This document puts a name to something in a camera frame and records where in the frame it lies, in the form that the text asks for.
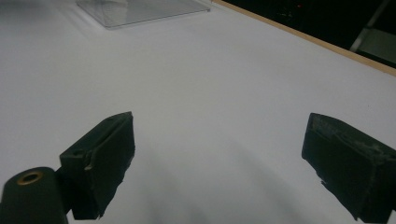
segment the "white table surface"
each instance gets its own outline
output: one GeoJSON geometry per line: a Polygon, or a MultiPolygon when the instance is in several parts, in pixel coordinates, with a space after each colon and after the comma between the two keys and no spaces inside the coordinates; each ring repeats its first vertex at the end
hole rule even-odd
{"type": "Polygon", "coordinates": [[[1,184],[134,114],[105,216],[71,224],[357,223],[301,158],[308,116],[396,147],[395,99],[396,77],[218,5],[108,31],[70,0],[0,0],[1,184]]]}

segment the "white tabletop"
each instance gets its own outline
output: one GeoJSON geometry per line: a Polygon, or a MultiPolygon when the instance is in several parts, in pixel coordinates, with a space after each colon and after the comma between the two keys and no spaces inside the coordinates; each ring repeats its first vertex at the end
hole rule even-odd
{"type": "Polygon", "coordinates": [[[301,158],[308,116],[396,148],[395,99],[396,77],[218,5],[108,31],[70,0],[0,0],[1,184],[134,114],[105,216],[71,224],[356,223],[301,158]]]}

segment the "transparent container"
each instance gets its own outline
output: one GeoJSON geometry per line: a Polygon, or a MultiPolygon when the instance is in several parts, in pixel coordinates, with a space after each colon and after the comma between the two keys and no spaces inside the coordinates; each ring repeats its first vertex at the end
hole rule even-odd
{"type": "Polygon", "coordinates": [[[209,11],[212,0],[77,0],[106,28],[209,11]]]}

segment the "screw hole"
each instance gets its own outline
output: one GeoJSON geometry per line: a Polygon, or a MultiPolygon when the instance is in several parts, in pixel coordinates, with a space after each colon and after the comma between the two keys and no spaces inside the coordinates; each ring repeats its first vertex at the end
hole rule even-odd
{"type": "Polygon", "coordinates": [[[43,177],[43,173],[39,171],[32,171],[18,179],[18,185],[30,185],[43,177]]]}

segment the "clear plastic box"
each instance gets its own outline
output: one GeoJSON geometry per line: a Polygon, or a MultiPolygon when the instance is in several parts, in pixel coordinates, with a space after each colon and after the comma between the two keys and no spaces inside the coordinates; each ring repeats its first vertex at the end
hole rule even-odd
{"type": "Polygon", "coordinates": [[[106,28],[209,11],[212,0],[77,0],[106,28]]]}

